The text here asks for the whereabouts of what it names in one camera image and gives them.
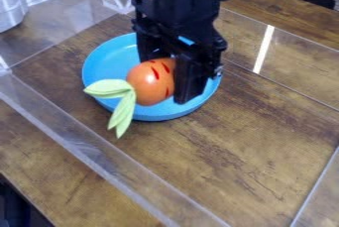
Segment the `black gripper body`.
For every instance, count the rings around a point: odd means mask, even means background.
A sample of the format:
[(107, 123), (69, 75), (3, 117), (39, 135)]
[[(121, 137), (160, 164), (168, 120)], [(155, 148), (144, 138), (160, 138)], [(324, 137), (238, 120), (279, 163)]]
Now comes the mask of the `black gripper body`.
[(227, 41), (218, 33), (222, 0), (132, 0), (135, 33), (159, 35), (170, 55), (187, 54), (206, 66), (208, 77), (222, 68)]

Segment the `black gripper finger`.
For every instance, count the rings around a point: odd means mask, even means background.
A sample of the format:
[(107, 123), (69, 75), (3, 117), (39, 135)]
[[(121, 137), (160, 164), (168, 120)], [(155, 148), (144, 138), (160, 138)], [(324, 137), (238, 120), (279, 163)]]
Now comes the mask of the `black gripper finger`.
[(136, 45), (140, 61), (170, 57), (170, 53), (163, 48), (163, 41), (159, 35), (136, 33)]
[(179, 54), (175, 58), (175, 93), (174, 99), (179, 104), (186, 104), (203, 94), (208, 73), (202, 62), (187, 54)]

